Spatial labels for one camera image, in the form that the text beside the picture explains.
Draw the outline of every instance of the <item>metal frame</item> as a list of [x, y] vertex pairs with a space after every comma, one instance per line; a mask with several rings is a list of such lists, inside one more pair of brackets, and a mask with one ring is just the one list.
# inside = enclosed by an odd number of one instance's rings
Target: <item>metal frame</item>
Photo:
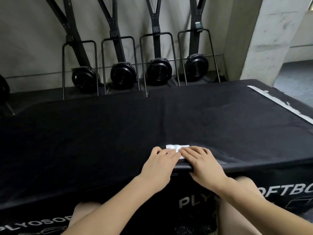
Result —
[[[137, 64], [137, 55], [136, 55], [136, 45], [135, 45], [135, 39], [131, 36], [123, 36], [123, 37], [119, 37], [119, 39], [132, 39], [133, 41], [133, 47], [134, 47], [134, 57], [135, 57], [135, 67], [136, 67], [136, 79], [138, 82], [138, 90], [140, 90], [140, 86], [139, 86], [139, 77], [138, 77], [138, 64]], [[101, 54], [102, 54], [102, 68], [103, 68], [103, 82], [104, 82], [104, 92], [106, 94], [106, 81], [105, 81], [105, 65], [104, 65], [104, 50], [103, 50], [103, 43], [105, 41], [109, 41], [112, 40], [114, 41], [114, 38], [107, 38], [102, 40], [101, 42]]]
[[80, 66], [90, 67], [85, 48], [81, 43], [80, 35], [78, 33], [74, 11], [71, 0], [63, 0], [65, 14], [62, 12], [60, 7], [57, 5], [55, 0], [46, 0], [52, 11], [62, 24], [66, 32], [66, 42], [70, 42], [70, 46], [73, 48], [75, 56]]
[[110, 15], [105, 3], [103, 0], [98, 0], [100, 7], [109, 23], [110, 27], [110, 38], [113, 40], [115, 52], [117, 56], [117, 61], [119, 62], [126, 62], [125, 54], [123, 49], [122, 40], [119, 34], [119, 27], [117, 21], [117, 0], [112, 0], [112, 16]]
[[160, 16], [160, 7], [161, 7], [161, 0], [157, 0], [157, 8], [156, 12], [153, 13], [151, 4], [149, 0], [146, 0], [149, 14], [151, 17], [151, 23], [152, 23], [152, 36], [153, 36], [153, 47], [154, 47], [154, 58], [160, 58], [161, 57], [161, 42], [160, 42], [160, 25], [159, 25], [159, 16]]
[[199, 0], [199, 3], [197, 5], [197, 0], [190, 0], [190, 29], [192, 31], [190, 31], [189, 55], [197, 54], [199, 51], [200, 33], [203, 30], [201, 18], [205, 2], [206, 0]]
[[[217, 77], [218, 77], [218, 81], [221, 82], [221, 79], [219, 77], [219, 73], [218, 73], [218, 68], [217, 68], [217, 63], [216, 63], [216, 58], [215, 58], [215, 54], [214, 54], [214, 50], [213, 50], [213, 44], [212, 44], [212, 39], [211, 39], [211, 34], [210, 34], [210, 31], [208, 29], [202, 29], [202, 30], [205, 30], [209, 33], [209, 39], [210, 39], [210, 44], [211, 44], [211, 50], [212, 50], [212, 55], [213, 55], [213, 59], [214, 59], [214, 64], [215, 64], [215, 69], [216, 69], [216, 74], [217, 74]], [[179, 31], [178, 34], [177, 34], [177, 38], [178, 38], [178, 46], [179, 46], [179, 51], [180, 51], [180, 56], [181, 56], [181, 59], [182, 59], [182, 69], [184, 71], [184, 76], [185, 76], [185, 83], [187, 85], [187, 78], [186, 78], [186, 70], [185, 70], [185, 65], [184, 65], [184, 59], [182, 57], [182, 48], [181, 48], [181, 44], [180, 44], [180, 38], [179, 38], [179, 35], [181, 33], [185, 33], [185, 32], [191, 32], [193, 30], [182, 30], [182, 31]]]
[[[100, 80], [98, 78], [98, 58], [97, 58], [97, 44], [93, 40], [85, 40], [85, 41], [80, 41], [79, 44], [83, 43], [93, 43], [95, 46], [95, 62], [96, 62], [96, 85], [97, 85], [97, 96], [99, 96], [99, 83], [98, 81]], [[63, 100], [65, 100], [65, 46], [70, 45], [71, 42], [67, 42], [63, 44], [62, 46], [62, 88], [63, 88]]]
[[[170, 37], [171, 37], [172, 48], [173, 48], [173, 55], [174, 55], [174, 63], [175, 63], [175, 70], [176, 70], [176, 75], [177, 75], [177, 81], [178, 81], [178, 86], [180, 86], [179, 77], [178, 77], [178, 70], [177, 70], [177, 62], [176, 62], [176, 54], [175, 54], [173, 36], [172, 36], [172, 34], [171, 34], [170, 32], [162, 32], [162, 33], [160, 33], [160, 35], [163, 35], [163, 34], [168, 34], [168, 35], [170, 35]], [[148, 94], [147, 94], [146, 74], [145, 74], [145, 65], [144, 65], [144, 60], [143, 60], [143, 51], [142, 51], [142, 41], [141, 41], [141, 39], [142, 39], [143, 37], [153, 36], [153, 35], [154, 35], [153, 33], [152, 33], [152, 34], [141, 35], [141, 36], [140, 36], [140, 39], [139, 39], [141, 62], [143, 63], [143, 64], [142, 64], [142, 71], [143, 71], [143, 79], [144, 79], [144, 82], [145, 82], [146, 97], [148, 97]]]

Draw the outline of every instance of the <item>left hand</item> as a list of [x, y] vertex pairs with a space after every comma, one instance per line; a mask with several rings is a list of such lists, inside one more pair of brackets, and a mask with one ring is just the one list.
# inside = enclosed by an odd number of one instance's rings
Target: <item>left hand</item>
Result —
[[178, 162], [181, 153], [176, 150], [155, 147], [143, 165], [139, 178], [152, 187], [154, 193], [161, 191], [169, 182], [171, 173]]

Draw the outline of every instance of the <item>white tissue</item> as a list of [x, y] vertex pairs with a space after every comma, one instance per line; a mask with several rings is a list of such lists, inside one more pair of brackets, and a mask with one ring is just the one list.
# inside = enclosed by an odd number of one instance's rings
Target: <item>white tissue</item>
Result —
[[179, 149], [181, 149], [182, 147], [190, 147], [189, 145], [172, 145], [172, 144], [169, 144], [169, 145], [166, 145], [166, 148], [167, 149], [175, 149], [176, 152], [178, 152]]

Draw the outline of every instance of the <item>right hand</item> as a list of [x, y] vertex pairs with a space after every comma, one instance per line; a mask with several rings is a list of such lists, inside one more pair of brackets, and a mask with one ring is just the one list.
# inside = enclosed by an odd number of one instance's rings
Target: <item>right hand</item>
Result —
[[194, 181], [217, 194], [224, 188], [228, 177], [209, 149], [191, 146], [179, 152], [194, 167], [190, 173]]

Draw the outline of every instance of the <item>ski erg machine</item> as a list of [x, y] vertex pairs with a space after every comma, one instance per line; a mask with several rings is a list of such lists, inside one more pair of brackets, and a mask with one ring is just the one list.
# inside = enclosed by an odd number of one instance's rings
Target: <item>ski erg machine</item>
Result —
[[[215, 54], [213, 50], [211, 34], [208, 29], [203, 28], [203, 24], [201, 20], [205, 1], [206, 0], [199, 0], [198, 5], [197, 5], [197, 0], [190, 0], [190, 11], [191, 11], [190, 29], [179, 31], [177, 34], [179, 50], [180, 50], [180, 55], [182, 59], [182, 66], [183, 66], [183, 71], [184, 71], [183, 77], [186, 79], [187, 82], [195, 82], [195, 81], [200, 80], [207, 74], [208, 69], [209, 69], [209, 62], [206, 59], [206, 57], [203, 54], [198, 53], [200, 33], [202, 31], [207, 31], [209, 34], [212, 55], [213, 55], [214, 64], [215, 64], [215, 70], [216, 70], [218, 82], [221, 82], [220, 76], [218, 73]], [[179, 35], [185, 32], [190, 32], [190, 42], [189, 42], [189, 56], [184, 62], [183, 57], [182, 57], [182, 48], [181, 48]]]
[[[97, 92], [99, 95], [99, 86], [102, 86], [100, 77], [98, 76], [97, 66], [97, 48], [93, 40], [81, 41], [80, 35], [76, 27], [76, 21], [71, 0], [63, 0], [65, 14], [57, 5], [55, 0], [46, 0], [52, 11], [64, 27], [66, 31], [66, 43], [62, 46], [62, 87], [63, 99], [65, 99], [65, 46], [70, 45], [75, 53], [79, 68], [73, 70], [72, 81], [81, 93], [93, 94]], [[90, 65], [83, 43], [93, 43], [95, 46], [95, 62], [96, 68]]]
[[[145, 91], [146, 91], [146, 96], [148, 96], [147, 83], [152, 86], [161, 86], [161, 85], [166, 84], [167, 81], [170, 80], [170, 78], [172, 77], [172, 67], [169, 61], [166, 58], [161, 57], [161, 42], [160, 42], [161, 35], [167, 34], [167, 35], [170, 35], [171, 37], [175, 70], [176, 70], [177, 76], [178, 76], [178, 70], [177, 70], [177, 62], [176, 62], [176, 54], [175, 54], [175, 49], [174, 49], [173, 36], [170, 32], [161, 32], [160, 30], [159, 17], [160, 17], [161, 0], [157, 0], [157, 5], [156, 5], [157, 8], [156, 8], [155, 13], [152, 11], [150, 1], [146, 0], [146, 2], [147, 2], [148, 9], [149, 9], [151, 22], [152, 22], [152, 33], [142, 35], [139, 39], [139, 42], [140, 42], [140, 54], [141, 54], [141, 60], [142, 60], [142, 70], [143, 70], [143, 77], [144, 77], [144, 83], [145, 83]], [[144, 66], [143, 51], [142, 51], [142, 38], [146, 36], [153, 36], [153, 46], [154, 46], [154, 59], [150, 61], [150, 65], [147, 70], [147, 77], [145, 74], [145, 66]]]
[[[106, 82], [105, 82], [105, 70], [104, 70], [103, 43], [105, 41], [112, 40], [114, 43], [115, 52], [116, 52], [116, 56], [118, 60], [118, 63], [114, 64], [111, 69], [111, 80], [113, 82], [113, 87], [118, 90], [131, 89], [134, 86], [134, 83], [137, 82], [138, 90], [140, 90], [139, 81], [138, 81], [138, 65], [137, 65], [135, 40], [131, 36], [121, 37], [119, 34], [119, 27], [118, 27], [118, 22], [117, 22], [117, 0], [112, 0], [112, 15], [109, 13], [103, 0], [98, 0], [98, 2], [100, 4], [100, 7], [110, 27], [110, 38], [103, 39], [101, 42], [104, 87], [106, 87]], [[132, 64], [130, 64], [129, 62], [126, 62], [122, 39], [132, 39], [136, 70], [134, 69]]]

